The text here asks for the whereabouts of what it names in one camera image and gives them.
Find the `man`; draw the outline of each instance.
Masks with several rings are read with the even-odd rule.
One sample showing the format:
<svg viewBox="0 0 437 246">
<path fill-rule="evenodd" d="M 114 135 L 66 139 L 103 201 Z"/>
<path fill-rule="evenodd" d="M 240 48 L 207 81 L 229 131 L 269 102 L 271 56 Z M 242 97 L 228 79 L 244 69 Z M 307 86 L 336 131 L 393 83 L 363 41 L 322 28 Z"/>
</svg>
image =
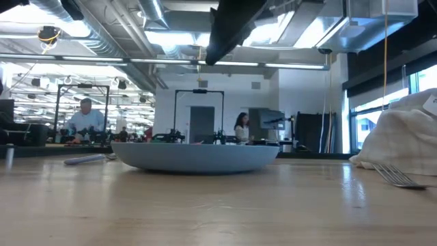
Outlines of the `man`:
<svg viewBox="0 0 437 246">
<path fill-rule="evenodd" d="M 91 127 L 93 127 L 95 131 L 103 131 L 103 113 L 97 109 L 92 109 L 91 105 L 91 99 L 83 99 L 81 101 L 81 110 L 71 117 L 67 124 L 68 127 L 75 128 L 77 132 L 82 131 L 83 129 L 90 130 Z M 74 144 L 80 144 L 81 141 L 88 140 L 84 139 L 84 137 L 78 133 L 76 133 L 74 137 Z"/>
<path fill-rule="evenodd" d="M 120 131 L 120 133 L 118 135 L 119 135 L 120 141 L 122 143 L 126 143 L 128 141 L 128 132 L 126 131 L 125 126 L 123 126 L 122 131 Z"/>
</svg>

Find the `lamp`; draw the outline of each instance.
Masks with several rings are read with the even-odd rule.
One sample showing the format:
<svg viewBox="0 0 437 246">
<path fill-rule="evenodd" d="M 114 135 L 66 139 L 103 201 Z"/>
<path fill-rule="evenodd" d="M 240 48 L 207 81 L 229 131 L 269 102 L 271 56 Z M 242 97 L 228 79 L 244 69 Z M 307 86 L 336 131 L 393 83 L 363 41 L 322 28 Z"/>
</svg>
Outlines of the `lamp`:
<svg viewBox="0 0 437 246">
<path fill-rule="evenodd" d="M 41 79 L 37 79 L 37 78 L 32 79 L 31 84 L 32 84 L 33 86 L 40 87 L 40 86 L 41 86 Z"/>
<path fill-rule="evenodd" d="M 120 79 L 118 81 L 118 89 L 125 90 L 128 86 L 126 85 L 126 81 L 124 79 Z"/>
<path fill-rule="evenodd" d="M 140 103 L 145 103 L 145 102 L 147 102 L 147 97 L 145 97 L 144 95 L 141 95 L 141 96 L 139 97 L 139 102 L 140 102 Z"/>
</svg>

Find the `glass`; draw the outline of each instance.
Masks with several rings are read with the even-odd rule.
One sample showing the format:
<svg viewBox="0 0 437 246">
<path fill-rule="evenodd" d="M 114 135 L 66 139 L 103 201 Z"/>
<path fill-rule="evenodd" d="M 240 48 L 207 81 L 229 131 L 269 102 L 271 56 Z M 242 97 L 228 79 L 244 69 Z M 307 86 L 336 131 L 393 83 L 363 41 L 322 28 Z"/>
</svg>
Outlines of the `glass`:
<svg viewBox="0 0 437 246">
<path fill-rule="evenodd" d="M 356 147 L 361 149 L 364 140 L 369 133 L 376 127 L 382 111 L 366 113 L 356 116 Z"/>
<path fill-rule="evenodd" d="M 437 65 L 417 73 L 419 78 L 419 91 L 437 88 Z"/>
<path fill-rule="evenodd" d="M 384 103 L 382 102 L 382 97 L 381 97 L 381 98 L 378 98 L 378 99 L 373 100 L 371 102 L 360 105 L 360 106 L 355 108 L 355 112 L 366 110 L 366 109 L 372 109 L 375 107 L 381 107 L 382 105 L 387 105 L 389 103 L 398 101 L 399 99 L 403 98 L 404 96 L 408 96 L 408 88 L 404 88 L 404 89 L 399 90 L 397 92 L 393 92 L 392 94 L 386 95 L 384 97 Z"/>
</svg>

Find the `metal frame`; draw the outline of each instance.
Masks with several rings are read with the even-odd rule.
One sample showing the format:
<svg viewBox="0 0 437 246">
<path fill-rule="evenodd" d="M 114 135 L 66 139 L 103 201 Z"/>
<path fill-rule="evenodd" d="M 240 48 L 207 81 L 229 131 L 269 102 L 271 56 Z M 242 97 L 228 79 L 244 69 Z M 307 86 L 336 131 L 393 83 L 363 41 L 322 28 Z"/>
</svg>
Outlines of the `metal frame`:
<svg viewBox="0 0 437 246">
<path fill-rule="evenodd" d="M 36 54 L 11 54 L 0 53 L 2 62 L 36 62 L 49 64 L 72 64 L 72 65 L 104 65 L 104 66 L 127 66 L 128 64 L 171 64 L 171 65 L 193 65 L 207 66 L 205 61 L 196 59 L 156 59 L 149 57 L 92 57 L 73 55 L 36 55 Z M 282 68 L 298 70 L 329 70 L 326 64 L 280 64 L 266 62 L 243 62 L 243 61 L 218 61 L 214 66 L 238 66 L 249 68 Z"/>
<path fill-rule="evenodd" d="M 224 91 L 210 91 L 210 90 L 202 90 L 203 92 L 208 93 L 220 93 L 221 94 L 221 130 L 223 130 L 223 115 L 225 112 L 225 92 Z M 192 92 L 194 94 L 200 94 L 196 93 L 196 90 L 176 90 L 175 91 L 175 109 L 173 112 L 173 129 L 176 129 L 176 108 L 178 105 L 178 93 L 179 92 Z"/>
<path fill-rule="evenodd" d="M 79 85 L 58 85 L 57 86 L 57 97 L 56 97 L 56 111 L 55 111 L 55 123 L 53 126 L 53 130 L 56 133 L 57 132 L 57 120 L 59 117 L 59 103 L 60 103 L 60 99 L 61 99 L 61 88 L 62 87 L 80 87 L 81 84 Z M 93 87 L 103 87 L 107 89 L 107 95 L 106 95 L 106 104 L 104 107 L 104 123 L 103 123 L 103 131 L 106 131 L 107 129 L 107 122 L 108 122 L 108 104 L 109 104 L 109 85 L 88 85 L 88 88 L 93 88 Z"/>
</svg>

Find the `black overhead object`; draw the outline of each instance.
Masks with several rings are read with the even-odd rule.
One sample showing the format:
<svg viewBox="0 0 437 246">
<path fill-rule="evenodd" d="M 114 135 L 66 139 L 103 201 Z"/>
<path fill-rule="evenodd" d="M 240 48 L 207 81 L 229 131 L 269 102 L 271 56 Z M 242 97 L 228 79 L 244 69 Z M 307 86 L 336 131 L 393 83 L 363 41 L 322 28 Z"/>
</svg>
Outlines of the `black overhead object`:
<svg viewBox="0 0 437 246">
<path fill-rule="evenodd" d="M 75 0 L 61 0 L 62 7 L 75 21 L 83 20 L 84 16 Z"/>
<path fill-rule="evenodd" d="M 210 44 L 206 49 L 207 65 L 214 65 L 251 34 L 254 21 L 268 0 L 221 0 L 218 9 L 211 9 Z"/>
<path fill-rule="evenodd" d="M 29 5 L 29 0 L 2 0 L 0 3 L 0 14 L 18 5 Z"/>
<path fill-rule="evenodd" d="M 118 81 L 118 89 L 125 90 L 127 88 L 126 81 L 124 79 L 120 79 Z"/>
<path fill-rule="evenodd" d="M 56 27 L 43 26 L 42 30 L 38 32 L 38 39 L 45 44 L 55 44 L 57 41 L 57 34 L 59 30 Z"/>
<path fill-rule="evenodd" d="M 41 86 L 41 79 L 34 78 L 34 79 L 32 79 L 31 84 L 32 84 L 32 86 L 40 87 Z"/>
</svg>

